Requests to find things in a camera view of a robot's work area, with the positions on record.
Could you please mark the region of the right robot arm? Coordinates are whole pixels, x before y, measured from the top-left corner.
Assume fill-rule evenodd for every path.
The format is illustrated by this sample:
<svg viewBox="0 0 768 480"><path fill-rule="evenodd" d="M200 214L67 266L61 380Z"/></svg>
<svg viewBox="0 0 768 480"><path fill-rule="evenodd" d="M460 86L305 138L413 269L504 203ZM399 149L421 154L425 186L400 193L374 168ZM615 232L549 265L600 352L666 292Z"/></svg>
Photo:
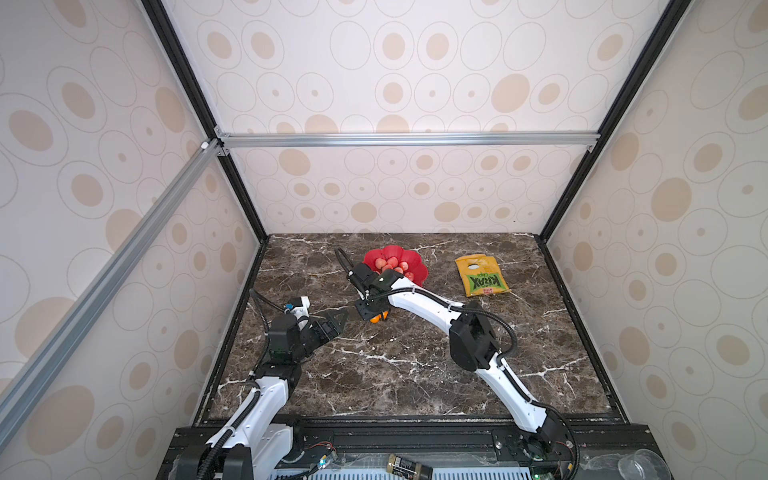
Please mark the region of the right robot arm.
<svg viewBox="0 0 768 480"><path fill-rule="evenodd" d="M568 465L561 477L575 475L580 448L569 422L555 407L537 400L506 360L518 346L511 325L477 302L452 301L423 288L410 270L354 264L340 247L335 255L359 295L355 308L362 319L374 323L398 308L439 328L447 335L453 362L481 378L507 408L520 432L523 454L545 461L564 449L561 459Z"/></svg>

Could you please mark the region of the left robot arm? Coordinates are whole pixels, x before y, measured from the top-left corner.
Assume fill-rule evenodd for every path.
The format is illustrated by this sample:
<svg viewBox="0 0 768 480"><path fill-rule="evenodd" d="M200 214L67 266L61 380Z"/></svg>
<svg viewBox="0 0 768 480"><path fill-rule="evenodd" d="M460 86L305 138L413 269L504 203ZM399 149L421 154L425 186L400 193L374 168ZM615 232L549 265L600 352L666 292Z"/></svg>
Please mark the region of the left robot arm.
<svg viewBox="0 0 768 480"><path fill-rule="evenodd" d="M259 294L250 296L261 316L265 346L251 371L251 389L234 414L203 444L186 446L172 462L169 479L267 479L293 449L294 432L274 417L288 403L302 364L343 333L344 307L309 311L306 296L296 297L267 320Z"/></svg>

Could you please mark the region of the red flower-shaped fruit bowl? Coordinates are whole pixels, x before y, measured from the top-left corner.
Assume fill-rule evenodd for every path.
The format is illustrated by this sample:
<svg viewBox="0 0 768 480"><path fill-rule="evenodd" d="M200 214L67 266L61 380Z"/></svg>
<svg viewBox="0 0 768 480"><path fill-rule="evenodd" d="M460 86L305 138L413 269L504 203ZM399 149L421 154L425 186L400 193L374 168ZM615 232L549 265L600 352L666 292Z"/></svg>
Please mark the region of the red flower-shaped fruit bowl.
<svg viewBox="0 0 768 480"><path fill-rule="evenodd" d="M374 250L368 251L364 256L363 263L367 264L371 269L375 270L377 273L382 273L384 271L385 266L383 267L382 270L377 270L375 267L375 261L379 258L383 258L387 261L390 257L397 257L399 260L399 266L394 268L395 271L402 273L403 275L406 272L412 272L414 275L414 279L412 282L414 282L418 286L423 285L424 281L428 277L428 269L424 264L421 255L415 250L406 250L403 247L400 247L398 245L388 245L380 249L374 249ZM409 265L409 269L406 271L403 271L400 268L401 262L407 262Z"/></svg>

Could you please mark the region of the yellow green snack bag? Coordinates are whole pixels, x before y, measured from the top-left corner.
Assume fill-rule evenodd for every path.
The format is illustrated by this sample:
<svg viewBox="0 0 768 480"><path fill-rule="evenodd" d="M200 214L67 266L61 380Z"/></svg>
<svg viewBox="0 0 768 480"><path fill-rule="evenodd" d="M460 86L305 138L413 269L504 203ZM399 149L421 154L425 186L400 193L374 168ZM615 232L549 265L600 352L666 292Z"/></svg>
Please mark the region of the yellow green snack bag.
<svg viewBox="0 0 768 480"><path fill-rule="evenodd" d="M455 263L467 297L509 291L495 257L484 254L466 255L457 258Z"/></svg>

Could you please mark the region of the black battery with gold label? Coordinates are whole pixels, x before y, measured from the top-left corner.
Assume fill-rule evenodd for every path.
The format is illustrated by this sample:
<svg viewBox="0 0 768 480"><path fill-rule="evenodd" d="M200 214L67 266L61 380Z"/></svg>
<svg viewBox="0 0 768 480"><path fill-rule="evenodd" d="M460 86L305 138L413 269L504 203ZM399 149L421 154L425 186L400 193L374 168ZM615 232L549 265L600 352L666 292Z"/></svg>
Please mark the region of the black battery with gold label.
<svg viewBox="0 0 768 480"><path fill-rule="evenodd" d="M406 480L431 480L433 469L422 463L390 454L387 460L386 472Z"/></svg>

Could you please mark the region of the clear plastic cup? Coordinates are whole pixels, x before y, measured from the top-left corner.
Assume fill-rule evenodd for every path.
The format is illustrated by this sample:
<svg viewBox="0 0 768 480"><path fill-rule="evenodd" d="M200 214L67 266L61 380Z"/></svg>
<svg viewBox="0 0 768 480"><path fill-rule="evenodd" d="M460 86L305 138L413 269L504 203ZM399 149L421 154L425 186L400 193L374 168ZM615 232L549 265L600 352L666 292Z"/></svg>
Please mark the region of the clear plastic cup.
<svg viewBox="0 0 768 480"><path fill-rule="evenodd" d="M626 480L671 480L665 460L654 451L639 449L618 461L618 471Z"/></svg>

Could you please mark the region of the horizontal aluminium rail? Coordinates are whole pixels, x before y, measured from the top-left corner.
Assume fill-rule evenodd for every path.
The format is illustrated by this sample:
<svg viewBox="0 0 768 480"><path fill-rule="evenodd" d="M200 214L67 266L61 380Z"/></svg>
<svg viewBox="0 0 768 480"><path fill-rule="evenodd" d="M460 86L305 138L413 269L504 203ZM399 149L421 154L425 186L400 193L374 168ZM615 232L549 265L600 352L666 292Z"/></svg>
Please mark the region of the horizontal aluminium rail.
<svg viewBox="0 0 768 480"><path fill-rule="evenodd" d="M596 131L408 132L408 133L222 133L220 142L233 148L368 148L444 146L595 145Z"/></svg>

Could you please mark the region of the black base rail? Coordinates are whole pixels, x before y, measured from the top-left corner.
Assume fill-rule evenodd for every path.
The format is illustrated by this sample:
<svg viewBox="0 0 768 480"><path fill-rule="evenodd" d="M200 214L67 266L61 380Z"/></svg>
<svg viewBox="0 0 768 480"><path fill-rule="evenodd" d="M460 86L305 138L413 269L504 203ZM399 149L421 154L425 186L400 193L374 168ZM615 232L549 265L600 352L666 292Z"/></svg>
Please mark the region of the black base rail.
<svg viewBox="0 0 768 480"><path fill-rule="evenodd" d="M525 453L523 434L510 419L453 417L328 417L280 414L276 424L294 431L294 444L282 474L305 471L331 450L338 454L331 470L381 469L396 454L433 470L525 467L534 475L561 478L561 469L579 454L579 479L615 478L619 457L641 449L657 452L649 427L624 424L606 416L570 416L572 446L555 443L544 460Z"/></svg>

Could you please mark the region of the left black corner post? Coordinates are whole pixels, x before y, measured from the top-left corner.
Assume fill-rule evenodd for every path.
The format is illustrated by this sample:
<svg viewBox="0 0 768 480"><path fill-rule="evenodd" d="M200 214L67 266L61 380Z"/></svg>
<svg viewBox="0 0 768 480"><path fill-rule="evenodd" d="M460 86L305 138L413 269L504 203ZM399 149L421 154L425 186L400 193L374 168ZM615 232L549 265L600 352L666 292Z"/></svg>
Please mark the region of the left black corner post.
<svg viewBox="0 0 768 480"><path fill-rule="evenodd" d="M217 121L205 97L198 75L193 71L186 51L172 25L171 17L163 2L158 0L142 0L140 4L149 18L152 29L157 35L206 137L222 140L223 137L217 131ZM259 242L266 241L269 235L266 233L256 212L232 155L225 151L218 156L218 159L257 240Z"/></svg>

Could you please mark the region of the black corner post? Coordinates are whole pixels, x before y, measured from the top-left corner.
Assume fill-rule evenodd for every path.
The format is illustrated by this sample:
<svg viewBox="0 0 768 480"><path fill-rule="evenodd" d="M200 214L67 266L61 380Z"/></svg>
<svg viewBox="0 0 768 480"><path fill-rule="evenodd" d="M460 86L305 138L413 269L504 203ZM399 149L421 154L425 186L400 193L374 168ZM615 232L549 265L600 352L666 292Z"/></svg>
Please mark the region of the black corner post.
<svg viewBox="0 0 768 480"><path fill-rule="evenodd" d="M593 147L587 149L545 223L543 230L536 236L539 245L547 245L557 227L562 223L565 214L583 184L587 181L594 165L607 147L632 102L636 99L641 87L658 63L662 52L692 4L693 1L691 0L673 0L666 4L656 26L651 30L648 40L642 45L642 49L637 60L633 63L627 79L622 84L606 117L600 124L597 130L599 134L598 140Z"/></svg>
<svg viewBox="0 0 768 480"><path fill-rule="evenodd" d="M206 137L222 140L223 137L217 131L217 121L205 97L198 75L193 71L186 51L172 25L171 17L163 2L158 0L142 0L140 4L149 18L152 29L157 35ZM266 241L269 235L266 233L256 212L232 155L225 151L218 156L218 159L257 240L259 242Z"/></svg>

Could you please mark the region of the left diagonal aluminium rail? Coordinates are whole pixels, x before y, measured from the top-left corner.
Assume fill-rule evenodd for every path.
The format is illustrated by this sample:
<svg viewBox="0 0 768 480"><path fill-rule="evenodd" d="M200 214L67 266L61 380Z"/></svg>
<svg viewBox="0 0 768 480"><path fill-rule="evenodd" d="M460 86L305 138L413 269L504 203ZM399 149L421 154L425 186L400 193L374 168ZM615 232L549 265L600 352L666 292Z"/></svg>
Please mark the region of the left diagonal aluminium rail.
<svg viewBox="0 0 768 480"><path fill-rule="evenodd" d="M198 149L26 363L1 401L2 449L8 447L138 261L151 247L222 147L223 142L220 139L211 138L206 141L204 147Z"/></svg>

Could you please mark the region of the right black corner post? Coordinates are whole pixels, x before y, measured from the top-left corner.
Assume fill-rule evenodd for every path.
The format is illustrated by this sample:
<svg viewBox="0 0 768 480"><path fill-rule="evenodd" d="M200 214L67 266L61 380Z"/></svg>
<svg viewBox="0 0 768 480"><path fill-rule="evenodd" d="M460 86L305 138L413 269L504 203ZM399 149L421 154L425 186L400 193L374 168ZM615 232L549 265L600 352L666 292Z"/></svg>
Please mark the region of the right black corner post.
<svg viewBox="0 0 768 480"><path fill-rule="evenodd" d="M692 4L693 1L691 0L673 0L666 4L656 26L651 30L648 40L642 45L642 49L637 60L633 63L627 79L622 84L606 117L600 124L597 130L599 134L598 140L593 147L587 149L545 223L543 230L536 236L539 245L547 245L557 227L562 223L565 214L583 184L587 181L594 165L607 147L632 102L636 99L641 87L658 63L662 52Z"/></svg>

